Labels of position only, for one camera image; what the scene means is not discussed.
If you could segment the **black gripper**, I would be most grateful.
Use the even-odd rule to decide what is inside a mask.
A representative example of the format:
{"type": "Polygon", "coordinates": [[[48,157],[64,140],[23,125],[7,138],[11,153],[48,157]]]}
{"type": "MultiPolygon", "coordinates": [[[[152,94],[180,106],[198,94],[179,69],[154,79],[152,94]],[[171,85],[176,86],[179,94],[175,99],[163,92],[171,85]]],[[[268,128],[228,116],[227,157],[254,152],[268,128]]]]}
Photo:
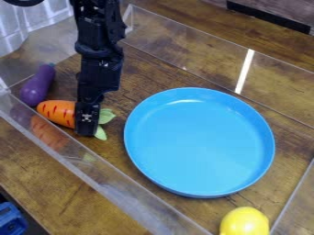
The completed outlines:
{"type": "Polygon", "coordinates": [[[123,62],[123,56],[97,59],[81,56],[75,103],[75,132],[80,136],[91,137],[96,134],[99,103],[105,93],[119,89],[123,62]]]}

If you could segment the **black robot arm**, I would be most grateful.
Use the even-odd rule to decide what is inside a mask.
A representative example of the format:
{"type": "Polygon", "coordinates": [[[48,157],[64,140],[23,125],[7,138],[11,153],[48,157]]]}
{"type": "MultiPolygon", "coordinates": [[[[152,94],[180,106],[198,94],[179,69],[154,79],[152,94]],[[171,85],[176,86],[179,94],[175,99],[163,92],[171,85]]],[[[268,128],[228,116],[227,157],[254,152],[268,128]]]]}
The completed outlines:
{"type": "Polygon", "coordinates": [[[75,104],[75,132],[93,136],[97,131],[104,94],[119,89],[124,62],[117,41],[127,25],[119,0],[69,0],[77,27],[75,51],[81,55],[75,104]]]}

